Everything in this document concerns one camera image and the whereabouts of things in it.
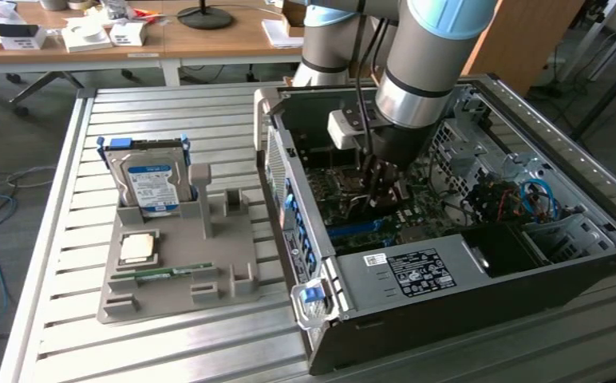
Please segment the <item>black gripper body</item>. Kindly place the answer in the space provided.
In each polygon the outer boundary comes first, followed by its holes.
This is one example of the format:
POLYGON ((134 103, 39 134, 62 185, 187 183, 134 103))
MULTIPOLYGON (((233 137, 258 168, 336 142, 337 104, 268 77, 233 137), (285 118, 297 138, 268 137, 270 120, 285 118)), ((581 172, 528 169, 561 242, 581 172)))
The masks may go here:
POLYGON ((421 128, 406 128, 401 125, 372 120, 366 123, 368 149, 364 169, 373 170, 377 164, 393 165, 400 172, 408 171, 420 155, 429 150, 433 135, 440 122, 421 128))

